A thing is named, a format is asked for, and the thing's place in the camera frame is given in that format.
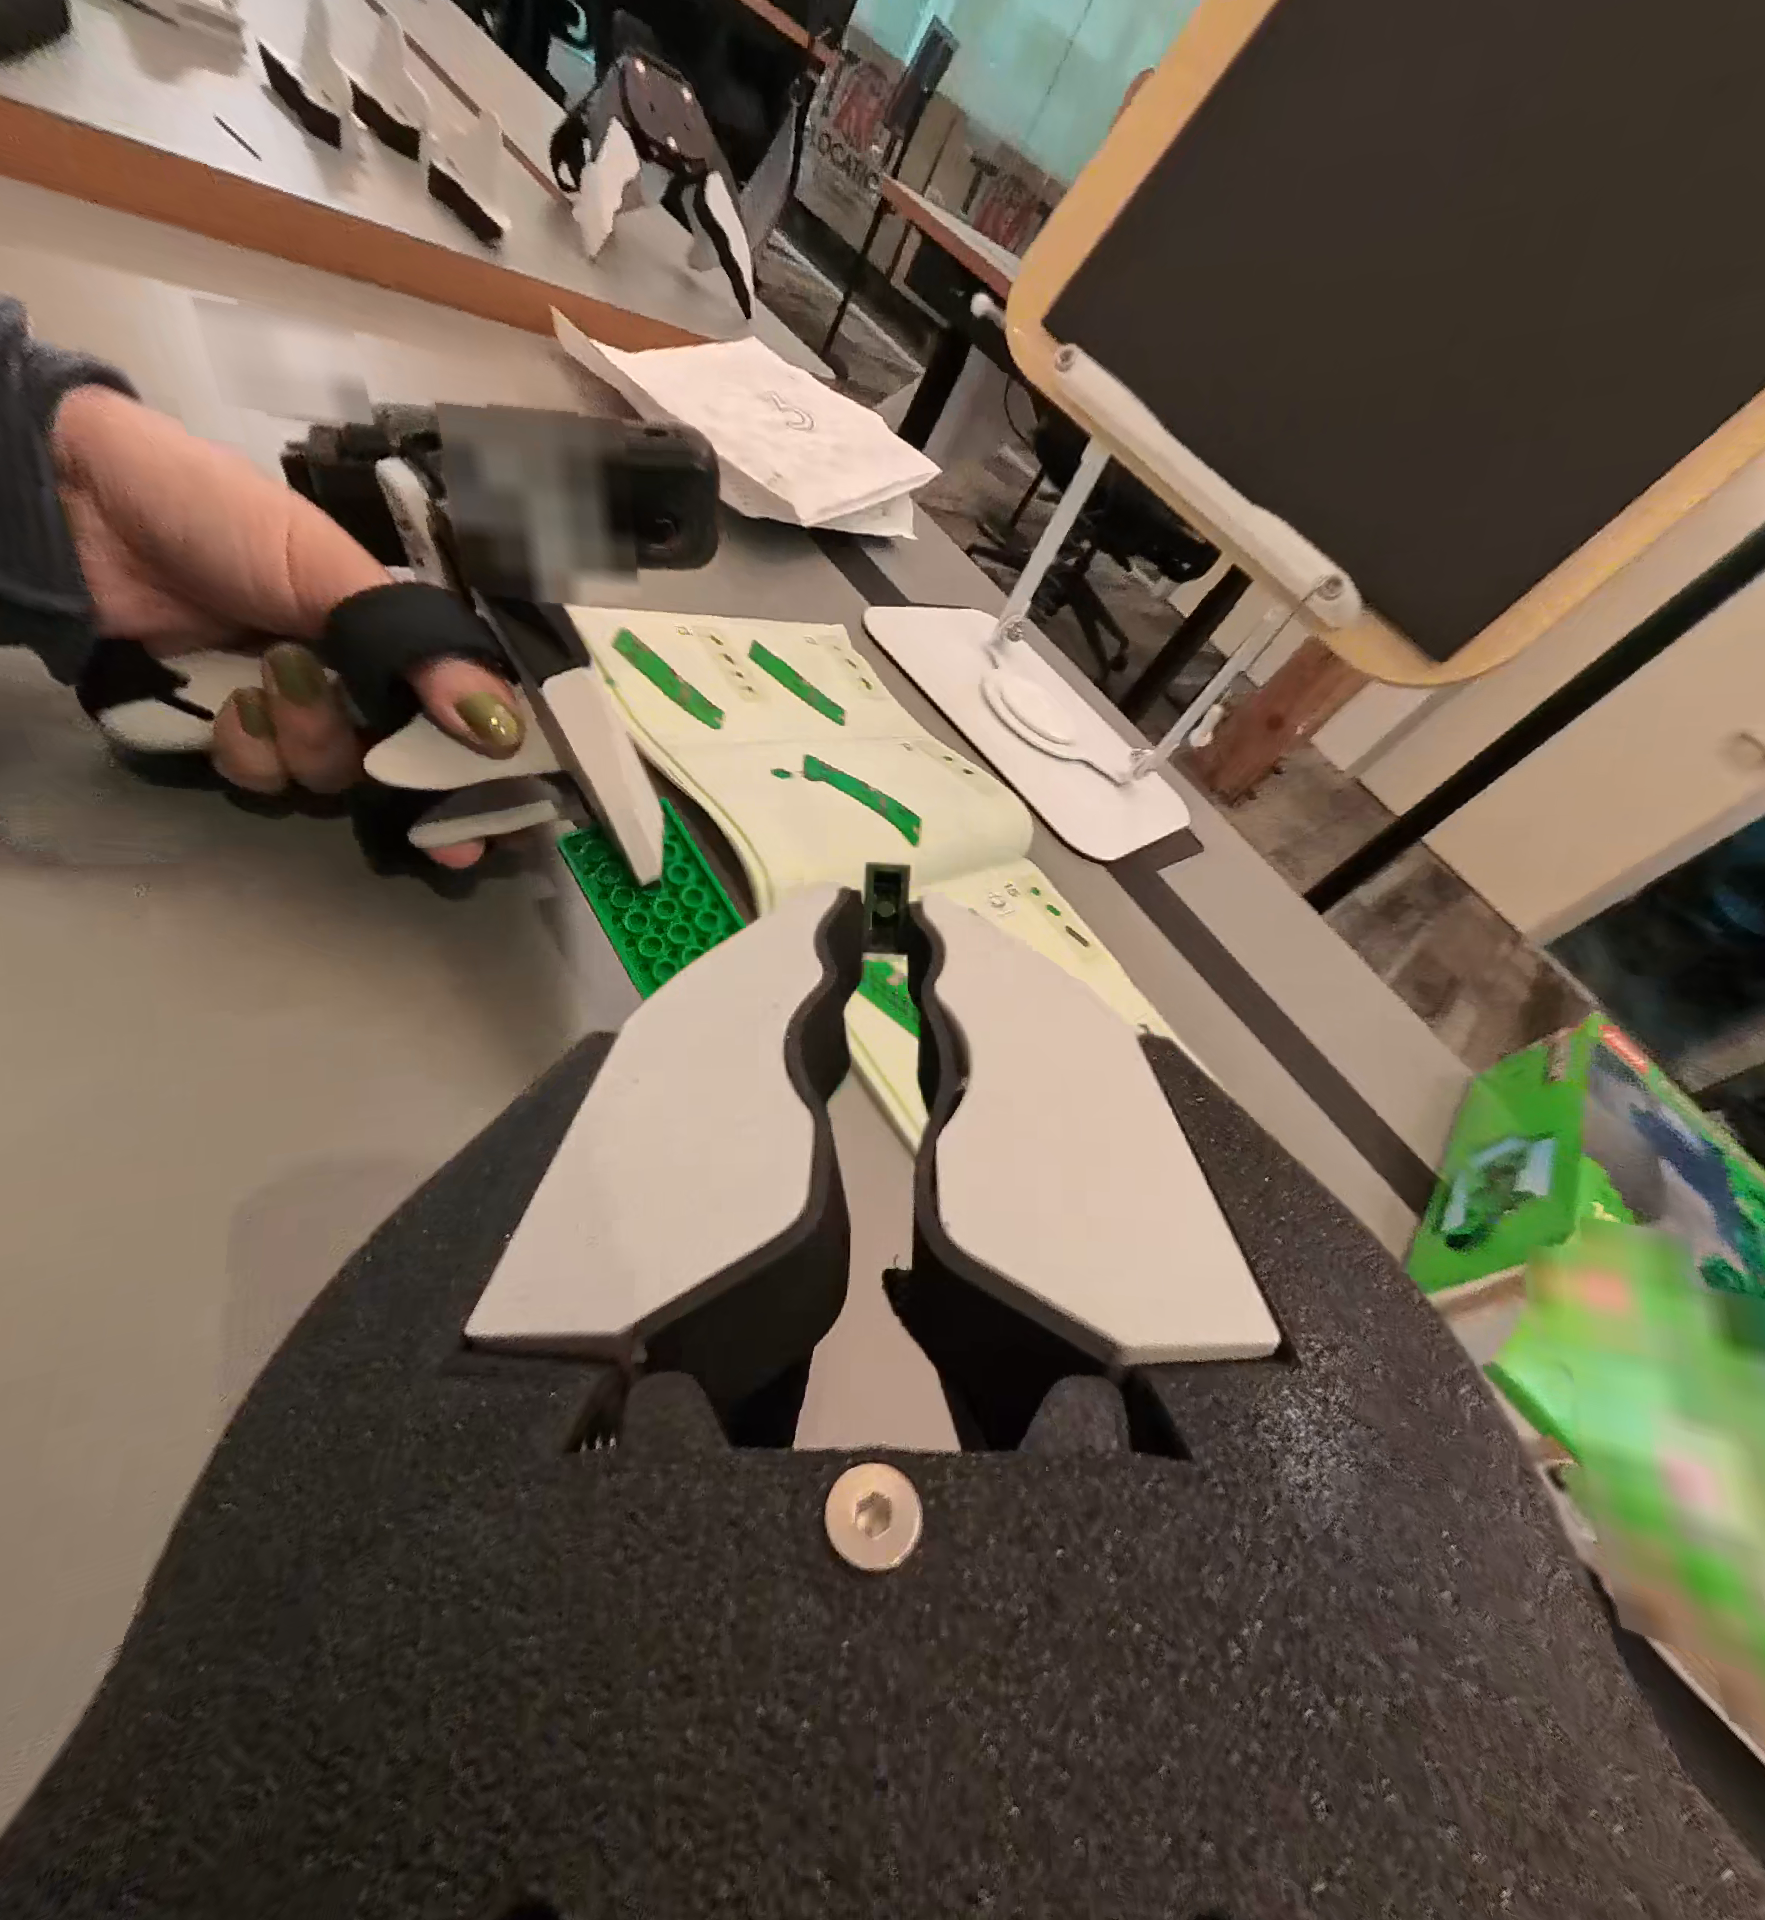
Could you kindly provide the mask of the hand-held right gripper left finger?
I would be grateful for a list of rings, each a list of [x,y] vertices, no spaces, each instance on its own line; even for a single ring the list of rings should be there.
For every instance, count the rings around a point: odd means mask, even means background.
[[[609,1036],[463,1336],[631,1360],[824,1230],[850,1074],[855,891],[818,883],[659,986]]]

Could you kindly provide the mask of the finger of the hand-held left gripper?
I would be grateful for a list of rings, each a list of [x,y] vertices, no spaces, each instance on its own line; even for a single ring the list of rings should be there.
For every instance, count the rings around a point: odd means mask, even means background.
[[[627,721],[596,666],[572,666],[541,682],[535,717],[557,765],[581,787],[615,839],[634,883],[664,875],[664,813]]]

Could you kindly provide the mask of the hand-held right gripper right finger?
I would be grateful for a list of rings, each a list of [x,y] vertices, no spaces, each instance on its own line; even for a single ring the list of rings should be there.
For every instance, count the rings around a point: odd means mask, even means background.
[[[1026,939],[927,897],[938,1250],[1119,1368],[1275,1355],[1283,1330],[1159,1086],[1144,1032]]]

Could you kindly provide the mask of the green studded brick plate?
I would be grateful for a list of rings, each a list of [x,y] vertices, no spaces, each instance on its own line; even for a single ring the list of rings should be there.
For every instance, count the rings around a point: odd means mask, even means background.
[[[664,869],[656,883],[634,878],[604,828],[572,828],[557,839],[563,865],[641,998],[748,925],[677,805],[667,798],[662,813]]]

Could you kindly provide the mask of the grey desk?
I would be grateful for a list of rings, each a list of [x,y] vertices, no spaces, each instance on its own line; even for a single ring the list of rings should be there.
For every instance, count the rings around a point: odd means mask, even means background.
[[[386,394],[590,405],[554,348],[0,179],[0,294],[263,466],[218,299],[319,328]],[[1390,1251],[1468,1069],[1205,804],[1124,883],[1038,832],[1054,888],[1205,1069]],[[451,903],[341,819],[126,778],[76,696],[0,652],[0,1832],[126,1635],[228,1417],[323,1284],[590,1028],[638,1004],[567,871]],[[834,1105],[851,1292],[800,1441],[956,1447],[888,1311],[911,1159]]]

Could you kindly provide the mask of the person's left hand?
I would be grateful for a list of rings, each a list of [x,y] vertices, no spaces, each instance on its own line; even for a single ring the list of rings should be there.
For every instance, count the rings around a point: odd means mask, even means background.
[[[105,385],[55,408],[51,446],[98,627],[153,656],[256,652],[257,684],[218,711],[208,761],[263,798],[335,798],[361,772],[359,715],[326,648],[344,604],[405,612],[358,540],[226,445]]]

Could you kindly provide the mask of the white printed paper bag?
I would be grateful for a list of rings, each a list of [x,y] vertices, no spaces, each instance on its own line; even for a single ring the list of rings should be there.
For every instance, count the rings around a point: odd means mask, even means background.
[[[721,499],[750,519],[809,532],[915,540],[917,495],[940,466],[875,408],[841,394],[758,338],[625,352],[554,308],[560,349],[650,425],[704,438]]]

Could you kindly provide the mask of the brick instruction booklet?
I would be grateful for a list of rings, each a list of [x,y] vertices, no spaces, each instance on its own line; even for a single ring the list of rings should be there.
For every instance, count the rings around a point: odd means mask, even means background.
[[[843,625],[570,607],[641,757],[748,923],[869,861],[1074,973],[1144,1036],[1176,1032],[1030,859],[1030,809],[886,689]]]

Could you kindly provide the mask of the row of white grip parts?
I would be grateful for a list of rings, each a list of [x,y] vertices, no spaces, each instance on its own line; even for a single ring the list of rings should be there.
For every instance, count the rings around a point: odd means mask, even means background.
[[[398,227],[552,287],[638,273],[691,289],[700,338],[756,319],[752,245],[687,83],[625,58],[565,109],[457,5],[109,5],[173,109],[222,114],[274,185],[368,204]]]

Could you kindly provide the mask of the white tablet stand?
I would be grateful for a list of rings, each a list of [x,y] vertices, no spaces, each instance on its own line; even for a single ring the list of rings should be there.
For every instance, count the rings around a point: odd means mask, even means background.
[[[1057,345],[1040,368],[1088,445],[1003,608],[886,607],[864,627],[1060,842],[1110,866],[1186,831],[1188,805],[1166,768],[1209,703],[1205,695],[1191,701],[1159,744],[1131,744],[1028,640],[1043,574],[1110,457],[1273,589],[1289,619],[1340,631],[1364,616],[1364,597],[1350,574],[1205,466],[1083,348]]]

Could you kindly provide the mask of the green printed toy box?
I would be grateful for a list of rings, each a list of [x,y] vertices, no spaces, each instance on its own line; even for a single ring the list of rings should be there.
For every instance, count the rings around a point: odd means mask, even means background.
[[[1765,1167],[1612,1020],[1476,1076],[1406,1266],[1617,1612],[1765,1751]]]

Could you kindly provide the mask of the black office chair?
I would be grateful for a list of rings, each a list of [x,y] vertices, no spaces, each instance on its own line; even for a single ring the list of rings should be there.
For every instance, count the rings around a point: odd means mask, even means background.
[[[1040,621],[1061,608],[1073,612],[1092,654],[1097,684],[1114,689],[1118,680],[1124,680],[1119,711],[1143,720],[1213,645],[1250,579],[1239,567],[1228,564],[1196,607],[1166,637],[1149,664],[1131,671],[1130,637],[1088,579],[1100,560],[1108,560],[1124,574],[1135,561],[1153,564],[1168,581],[1183,589],[1204,581],[1222,561],[1222,553],[1127,466],[1108,462],[1071,524],[1061,551],[1045,564],[1033,613]]]

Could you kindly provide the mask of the cream cabinet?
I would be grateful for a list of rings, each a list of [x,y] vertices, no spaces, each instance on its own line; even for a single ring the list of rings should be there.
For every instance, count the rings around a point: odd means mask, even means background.
[[[1403,814],[1765,522],[1765,451],[1484,680],[1360,692],[1311,740]],[[1426,844],[1555,939],[1765,813],[1765,574],[1493,782]]]

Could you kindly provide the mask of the grey table with wooden edge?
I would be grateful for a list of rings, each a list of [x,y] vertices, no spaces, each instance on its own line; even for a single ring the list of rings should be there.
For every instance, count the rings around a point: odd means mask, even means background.
[[[638,273],[615,280],[615,294],[638,304],[609,304],[595,297],[585,275],[576,287],[552,287],[398,227],[368,204],[314,185],[274,185],[267,164],[222,153],[218,132],[194,127],[199,109],[170,105],[109,5],[73,5],[70,13],[65,38],[0,64],[0,179],[542,338],[554,333],[557,308],[596,342],[625,352],[726,342],[684,328],[703,319],[690,287]],[[763,307],[736,338],[748,333],[819,378],[832,374]]]

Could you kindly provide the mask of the black panel with tan frame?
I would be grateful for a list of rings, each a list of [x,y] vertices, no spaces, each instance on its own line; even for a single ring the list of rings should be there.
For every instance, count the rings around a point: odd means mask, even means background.
[[[1196,5],[1028,378],[1375,680],[1476,680],[1765,453],[1765,5]]]

